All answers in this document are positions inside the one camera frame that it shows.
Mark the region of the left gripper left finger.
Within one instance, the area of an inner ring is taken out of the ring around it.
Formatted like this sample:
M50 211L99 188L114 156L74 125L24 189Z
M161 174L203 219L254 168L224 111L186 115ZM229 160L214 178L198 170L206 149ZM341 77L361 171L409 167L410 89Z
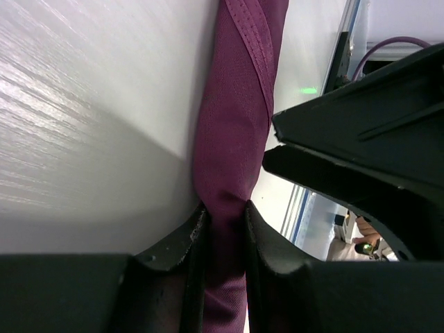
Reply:
M208 220L138 255L2 255L1 331L201 332Z

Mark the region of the purple cloth napkin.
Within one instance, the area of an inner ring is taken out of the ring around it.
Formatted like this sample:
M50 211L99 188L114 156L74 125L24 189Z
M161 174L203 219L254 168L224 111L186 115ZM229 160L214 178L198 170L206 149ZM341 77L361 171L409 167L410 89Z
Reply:
M287 1L220 1L200 105L193 181L210 215L204 332L242 332L244 211L257 183L274 111Z

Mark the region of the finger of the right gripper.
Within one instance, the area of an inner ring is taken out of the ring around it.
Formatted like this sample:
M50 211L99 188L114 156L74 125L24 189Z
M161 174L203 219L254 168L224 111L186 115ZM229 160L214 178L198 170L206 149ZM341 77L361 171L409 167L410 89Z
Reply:
M264 169L368 219L401 260L443 260L443 211L406 189L289 146L264 154Z
M443 188L443 45L273 117L277 138L397 186Z

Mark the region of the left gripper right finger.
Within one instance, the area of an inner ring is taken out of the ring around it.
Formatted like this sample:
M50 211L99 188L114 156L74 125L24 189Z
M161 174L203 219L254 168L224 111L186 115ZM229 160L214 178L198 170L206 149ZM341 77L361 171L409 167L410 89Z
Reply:
M319 261L244 216L251 332L443 331L442 263Z

